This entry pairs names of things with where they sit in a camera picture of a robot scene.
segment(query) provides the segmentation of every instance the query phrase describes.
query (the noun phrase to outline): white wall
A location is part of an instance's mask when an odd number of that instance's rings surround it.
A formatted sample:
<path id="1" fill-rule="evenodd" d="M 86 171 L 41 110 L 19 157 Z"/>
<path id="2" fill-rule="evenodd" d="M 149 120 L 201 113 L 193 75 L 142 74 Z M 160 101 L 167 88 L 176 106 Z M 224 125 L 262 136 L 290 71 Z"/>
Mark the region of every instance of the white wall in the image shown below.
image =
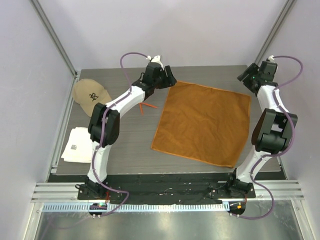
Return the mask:
<path id="1" fill-rule="evenodd" d="M 320 1 L 298 0 L 265 57 L 291 55 L 304 63 L 302 76 L 281 90 L 285 107 L 298 115 L 296 139 L 282 157 L 284 169 L 298 179 L 314 230 L 320 239 Z M 299 71 L 293 60 L 277 59 L 275 81 L 284 83 Z"/>
<path id="2" fill-rule="evenodd" d="M 41 0 L 76 69 L 119 68 L 127 52 L 172 66 L 255 60 L 285 0 Z M 141 57 L 126 59 L 141 67 Z"/>
<path id="3" fill-rule="evenodd" d="M 0 239 L 21 240 L 72 75 L 27 0 L 0 7 Z"/>

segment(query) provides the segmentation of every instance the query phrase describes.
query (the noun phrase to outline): baseball cap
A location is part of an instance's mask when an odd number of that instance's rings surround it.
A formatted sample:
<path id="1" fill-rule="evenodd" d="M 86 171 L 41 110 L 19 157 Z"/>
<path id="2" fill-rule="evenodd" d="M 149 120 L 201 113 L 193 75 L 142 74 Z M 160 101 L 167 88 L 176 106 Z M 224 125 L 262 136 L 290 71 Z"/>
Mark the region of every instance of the baseball cap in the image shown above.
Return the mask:
<path id="1" fill-rule="evenodd" d="M 100 83 L 92 79 L 81 79 L 72 89 L 72 98 L 91 117 L 97 103 L 106 104 L 112 99 Z"/>

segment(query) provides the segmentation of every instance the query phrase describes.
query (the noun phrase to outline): brown cloth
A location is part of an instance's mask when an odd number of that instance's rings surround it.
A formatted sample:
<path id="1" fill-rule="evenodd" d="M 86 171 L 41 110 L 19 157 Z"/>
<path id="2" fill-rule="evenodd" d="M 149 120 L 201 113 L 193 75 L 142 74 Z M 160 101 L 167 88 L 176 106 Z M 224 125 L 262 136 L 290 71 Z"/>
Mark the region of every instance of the brown cloth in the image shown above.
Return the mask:
<path id="1" fill-rule="evenodd" d="M 251 97 L 187 82 L 168 92 L 151 148 L 233 168 L 247 142 Z"/>

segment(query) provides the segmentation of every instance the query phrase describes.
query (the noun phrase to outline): white folded cloth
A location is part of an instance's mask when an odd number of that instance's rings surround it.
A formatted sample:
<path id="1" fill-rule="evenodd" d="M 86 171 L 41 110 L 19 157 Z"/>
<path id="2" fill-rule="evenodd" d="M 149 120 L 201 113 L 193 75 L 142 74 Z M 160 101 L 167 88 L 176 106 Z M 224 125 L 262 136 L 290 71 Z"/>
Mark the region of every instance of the white folded cloth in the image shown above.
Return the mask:
<path id="1" fill-rule="evenodd" d="M 72 129 L 61 158 L 66 162 L 91 163 L 92 154 L 92 141 L 88 129 L 86 127 Z"/>

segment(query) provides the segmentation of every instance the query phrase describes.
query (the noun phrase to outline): metallic floor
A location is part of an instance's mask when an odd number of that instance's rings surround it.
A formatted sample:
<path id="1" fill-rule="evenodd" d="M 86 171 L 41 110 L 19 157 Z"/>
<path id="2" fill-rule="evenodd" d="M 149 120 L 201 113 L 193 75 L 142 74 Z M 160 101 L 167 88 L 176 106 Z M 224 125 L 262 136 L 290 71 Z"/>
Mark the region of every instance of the metallic floor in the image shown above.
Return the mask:
<path id="1" fill-rule="evenodd" d="M 267 200 L 248 201 L 244 215 L 260 216 Z M 36 240 L 48 221 L 68 227 L 86 218 L 85 212 L 42 213 Z M 260 220 L 245 220 L 227 212 L 114 213 L 89 218 L 69 229 L 49 226 L 41 240 L 302 240 L 291 201 L 276 201 L 274 211 Z"/>
<path id="2" fill-rule="evenodd" d="M 236 164 L 239 166 L 251 149 L 251 134 L 260 116 L 261 109 L 258 99 L 251 93 L 237 76 L 246 69 L 244 65 L 237 66 L 184 66 L 173 67 L 172 72 L 177 80 L 196 83 L 219 89 L 244 93 L 251 96 L 250 132 L 247 144 Z M 139 78 L 144 68 L 128 68 L 127 73 L 132 81 Z M 101 83 L 109 92 L 112 99 L 117 98 L 129 87 L 121 69 L 87 69 L 82 70 L 80 79 L 94 79 Z M 203 162 L 173 156 L 151 150 L 151 142 L 160 120 L 162 109 L 167 97 L 168 89 L 158 89 L 149 97 L 146 103 L 158 108 L 144 107 L 141 116 L 139 106 L 135 106 L 121 118 L 120 135 L 112 146 L 107 173 L 108 174 L 155 174 L 155 173 L 225 173 L 233 169 L 213 166 Z M 71 129 L 88 127 L 90 118 L 81 107 L 74 103 L 72 106 L 62 149 L 64 150 Z M 70 163 L 59 160 L 57 175 L 86 175 L 89 163 Z M 276 159 L 271 159 L 262 171 L 280 171 Z"/>

